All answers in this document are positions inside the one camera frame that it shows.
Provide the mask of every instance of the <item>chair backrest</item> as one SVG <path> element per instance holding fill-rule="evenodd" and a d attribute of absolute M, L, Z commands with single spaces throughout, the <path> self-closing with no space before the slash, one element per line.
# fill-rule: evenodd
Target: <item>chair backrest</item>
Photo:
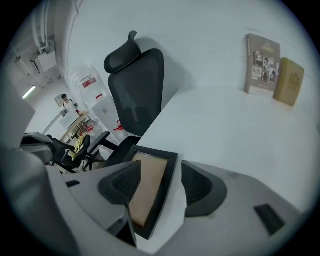
<path fill-rule="evenodd" d="M 111 74 L 108 85 L 122 127 L 143 136 L 161 112 L 165 61 L 159 49 L 140 54 L 136 34 L 130 32 L 128 41 L 106 57 L 104 69 Z"/>

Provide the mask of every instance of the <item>brown book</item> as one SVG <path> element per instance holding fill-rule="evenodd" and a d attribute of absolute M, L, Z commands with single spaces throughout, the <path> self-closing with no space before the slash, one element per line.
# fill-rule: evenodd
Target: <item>brown book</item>
<path fill-rule="evenodd" d="M 281 61 L 279 84 L 274 98 L 282 103 L 293 106 L 298 98 L 305 70 L 290 59 Z"/>
<path fill-rule="evenodd" d="M 245 92 L 272 98 L 278 83 L 280 44 L 264 37 L 247 34 L 247 73 Z"/>

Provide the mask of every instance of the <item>white wall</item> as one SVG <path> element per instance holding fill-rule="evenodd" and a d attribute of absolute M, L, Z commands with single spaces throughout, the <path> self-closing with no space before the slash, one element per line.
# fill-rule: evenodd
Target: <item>white wall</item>
<path fill-rule="evenodd" d="M 52 83 L 49 88 L 42 89 L 36 95 L 31 94 L 30 97 L 26 99 L 35 110 L 35 114 L 26 129 L 26 133 L 43 133 L 51 121 L 62 110 L 55 101 L 55 98 L 60 94 L 66 94 L 72 98 L 72 93 L 63 79 Z M 50 129 L 50 134 L 56 138 L 61 137 L 65 132 L 66 129 L 59 124 L 59 121 Z"/>
<path fill-rule="evenodd" d="M 319 56 L 299 21 L 278 1 L 84 0 L 64 45 L 66 70 L 93 65 L 104 83 L 105 57 L 137 31 L 142 51 L 164 54 L 163 105 L 181 87 L 243 90 L 246 34 L 280 43 L 281 56 L 305 69 L 297 106 L 320 121 Z"/>

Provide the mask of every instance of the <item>mesh backrest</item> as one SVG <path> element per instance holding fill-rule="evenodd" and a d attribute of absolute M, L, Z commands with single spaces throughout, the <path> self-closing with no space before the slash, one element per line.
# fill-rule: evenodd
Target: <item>mesh backrest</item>
<path fill-rule="evenodd" d="M 150 49 L 109 76 L 108 84 L 119 120 L 127 132 L 143 136 L 160 114 L 164 74 L 162 52 Z"/>

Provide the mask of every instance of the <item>black frame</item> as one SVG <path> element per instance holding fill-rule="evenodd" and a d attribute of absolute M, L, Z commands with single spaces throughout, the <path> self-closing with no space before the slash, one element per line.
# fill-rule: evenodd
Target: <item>black frame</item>
<path fill-rule="evenodd" d="M 176 169 L 176 164 L 178 160 L 178 154 L 173 152 L 167 152 L 157 149 L 152 149 L 143 146 L 133 145 L 128 154 L 126 155 L 123 162 L 129 162 L 135 155 L 135 153 L 141 153 L 145 155 L 150 155 L 152 157 L 166 159 L 166 167 L 164 174 L 160 183 L 160 187 L 156 194 L 153 206 L 149 212 L 149 215 L 145 221 L 144 227 L 141 227 L 134 222 L 132 222 L 134 232 L 143 237 L 144 239 L 149 239 L 153 234 L 153 231 L 157 225 L 161 212 L 167 200 L 168 192 L 172 183 L 174 172 Z"/>

